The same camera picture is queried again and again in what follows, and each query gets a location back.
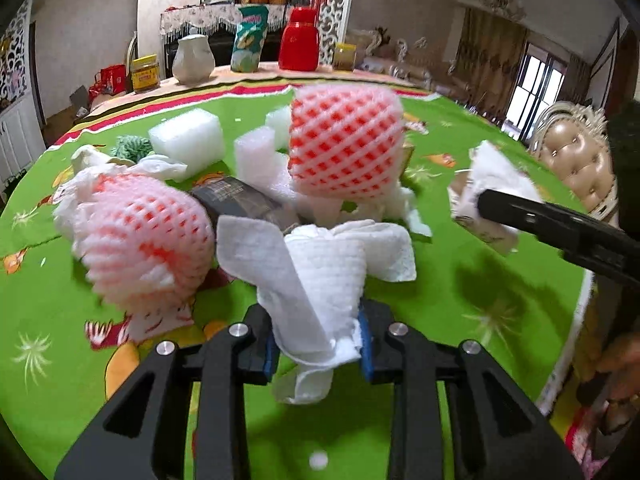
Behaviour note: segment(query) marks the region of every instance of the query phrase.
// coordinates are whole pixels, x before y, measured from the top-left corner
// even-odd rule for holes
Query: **green tablecloth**
[[[199,102],[197,106],[220,117],[227,148],[225,160],[207,172],[232,172],[233,140],[264,124],[267,112],[288,104],[291,98],[292,90],[280,89],[256,94],[251,102],[248,97],[226,94]],[[517,252],[507,257],[495,253],[451,220],[446,188],[455,170],[468,168],[469,149],[489,139],[514,165],[528,171],[548,200],[577,210],[581,210],[580,203],[519,143],[446,98],[406,96],[402,102],[405,111],[425,121],[429,129],[428,135],[409,134],[415,153],[409,168],[413,177],[406,183],[416,192],[418,209],[433,230],[433,240],[414,242],[415,282],[383,283],[369,278],[366,294],[390,304],[396,319],[435,341],[457,345],[470,337],[484,340],[492,355],[535,400],[568,338],[584,272],[528,234],[520,235]],[[85,269],[71,255],[70,243],[53,227],[52,206],[36,205],[54,191],[52,183],[82,144],[103,144],[102,149],[107,150],[118,136],[146,136],[149,128],[189,106],[167,100],[165,111],[155,108],[154,114],[97,134],[83,133],[74,142],[45,152],[0,218],[0,258],[5,268],[0,272],[0,412],[48,478],[105,398],[105,366],[114,348],[92,350],[84,324],[117,323],[123,314],[101,304],[91,292]],[[443,153],[452,155],[455,167],[423,158]],[[191,184],[179,187],[188,189]],[[254,302],[255,289],[235,281],[199,293],[193,317],[200,327],[213,319],[233,322]],[[339,369],[329,397],[315,406],[279,405],[269,388],[248,387],[246,418],[253,476],[383,479],[391,411],[391,387],[368,386],[357,364]],[[192,413],[190,434],[193,425]],[[323,471],[308,466],[315,450],[328,454]],[[190,478],[189,446],[187,457],[186,478]],[[118,457],[113,459],[111,466],[117,475]],[[446,469],[451,476],[449,454]]]

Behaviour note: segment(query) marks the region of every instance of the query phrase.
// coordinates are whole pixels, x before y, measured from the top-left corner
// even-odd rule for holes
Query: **red thermos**
[[[296,7],[291,11],[287,27],[282,33],[278,66],[283,70],[313,72],[318,68],[320,34],[316,28],[316,10]]]

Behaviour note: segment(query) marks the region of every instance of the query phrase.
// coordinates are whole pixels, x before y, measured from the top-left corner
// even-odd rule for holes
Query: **green yarn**
[[[146,157],[152,151],[153,147],[149,139],[135,135],[125,135],[118,137],[116,145],[111,149],[111,155],[118,158],[126,158],[137,164],[141,158]]]

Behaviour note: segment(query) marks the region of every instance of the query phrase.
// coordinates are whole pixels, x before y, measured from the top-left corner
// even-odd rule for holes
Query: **red box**
[[[127,89],[127,68],[124,65],[112,65],[100,70],[100,82],[111,95]]]

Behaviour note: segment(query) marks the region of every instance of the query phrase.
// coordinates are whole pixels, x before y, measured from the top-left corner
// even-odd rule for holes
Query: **window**
[[[522,141],[528,139],[540,114],[556,102],[566,65],[545,50],[527,44],[518,83],[503,130]]]

